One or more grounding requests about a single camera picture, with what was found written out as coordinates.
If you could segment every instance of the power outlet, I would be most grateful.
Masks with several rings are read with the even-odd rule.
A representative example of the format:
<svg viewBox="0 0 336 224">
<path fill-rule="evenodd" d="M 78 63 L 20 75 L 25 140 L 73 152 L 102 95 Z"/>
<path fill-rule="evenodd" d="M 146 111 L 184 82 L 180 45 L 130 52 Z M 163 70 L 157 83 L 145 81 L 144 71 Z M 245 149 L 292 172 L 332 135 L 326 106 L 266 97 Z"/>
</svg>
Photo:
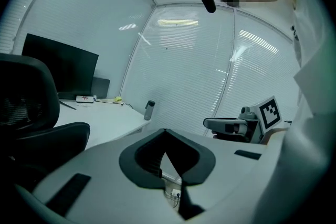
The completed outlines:
<svg viewBox="0 0 336 224">
<path fill-rule="evenodd" d="M 177 194 L 179 193 L 179 197 L 181 197 L 181 191 L 180 190 L 178 190 L 178 189 L 173 189 L 172 190 L 172 194 L 171 195 L 173 195 L 173 196 L 175 196 L 175 197 L 177 197 Z"/>
</svg>

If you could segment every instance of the black and white square marker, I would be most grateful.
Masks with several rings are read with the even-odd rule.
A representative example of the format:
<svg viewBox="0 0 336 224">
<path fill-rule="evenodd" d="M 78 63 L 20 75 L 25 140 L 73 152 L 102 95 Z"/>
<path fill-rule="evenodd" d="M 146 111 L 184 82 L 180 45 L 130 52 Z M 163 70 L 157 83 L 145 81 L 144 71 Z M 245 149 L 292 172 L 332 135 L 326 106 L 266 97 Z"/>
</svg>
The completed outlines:
<svg viewBox="0 0 336 224">
<path fill-rule="evenodd" d="M 275 103 L 274 99 L 262 105 L 260 107 L 260 112 L 262 120 L 264 122 L 265 129 L 270 128 L 271 126 L 273 126 L 274 124 L 276 124 L 278 121 L 281 120 L 279 110 L 277 108 L 277 104 Z"/>
</svg>

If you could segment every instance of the monitor stand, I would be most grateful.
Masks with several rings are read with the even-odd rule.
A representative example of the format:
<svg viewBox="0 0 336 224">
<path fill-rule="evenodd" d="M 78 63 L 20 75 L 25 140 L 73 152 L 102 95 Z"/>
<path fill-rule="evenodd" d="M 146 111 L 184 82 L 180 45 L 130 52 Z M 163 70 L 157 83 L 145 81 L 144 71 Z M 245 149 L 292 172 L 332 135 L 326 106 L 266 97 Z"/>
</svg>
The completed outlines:
<svg viewBox="0 0 336 224">
<path fill-rule="evenodd" d="M 75 108 L 73 108 L 73 107 L 69 106 L 68 104 L 65 104 L 65 103 L 63 103 L 63 102 L 62 102 L 62 101 L 60 101 L 60 100 L 59 100 L 59 103 L 60 103 L 60 104 L 62 104 L 62 105 L 65 105 L 65 106 L 67 106 L 68 108 L 71 108 L 71 109 L 77 110 L 77 109 L 75 109 Z"/>
</svg>

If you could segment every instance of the gray mechanical device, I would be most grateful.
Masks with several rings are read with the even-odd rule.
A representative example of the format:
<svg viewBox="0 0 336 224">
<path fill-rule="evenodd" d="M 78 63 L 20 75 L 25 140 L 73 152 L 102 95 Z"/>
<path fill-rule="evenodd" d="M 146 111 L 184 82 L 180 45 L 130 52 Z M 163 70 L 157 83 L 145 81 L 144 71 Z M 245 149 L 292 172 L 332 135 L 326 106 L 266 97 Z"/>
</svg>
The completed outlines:
<svg viewBox="0 0 336 224">
<path fill-rule="evenodd" d="M 217 133 L 240 135 L 246 141 L 259 144 L 265 133 L 281 122 L 281 115 L 275 97 L 251 107 L 245 106 L 239 117 L 205 119 L 203 125 Z"/>
</svg>

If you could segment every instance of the floor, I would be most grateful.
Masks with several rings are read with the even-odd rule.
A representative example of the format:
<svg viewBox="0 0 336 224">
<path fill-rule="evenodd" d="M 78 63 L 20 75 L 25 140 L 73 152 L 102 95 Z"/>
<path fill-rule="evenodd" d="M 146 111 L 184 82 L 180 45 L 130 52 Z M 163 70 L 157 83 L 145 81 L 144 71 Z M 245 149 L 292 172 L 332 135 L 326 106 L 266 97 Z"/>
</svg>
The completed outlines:
<svg viewBox="0 0 336 224">
<path fill-rule="evenodd" d="M 177 212 L 179 207 L 180 207 L 180 203 L 177 203 L 177 197 L 171 197 L 171 192 L 173 189 L 178 189 L 181 190 L 181 186 L 178 184 L 175 184 L 169 180 L 166 179 L 162 179 L 164 180 L 165 184 L 166 184 L 166 192 L 165 192 L 165 197 L 168 201 L 168 203 L 174 208 L 174 206 L 176 206 L 174 208 L 174 210 Z"/>
</svg>

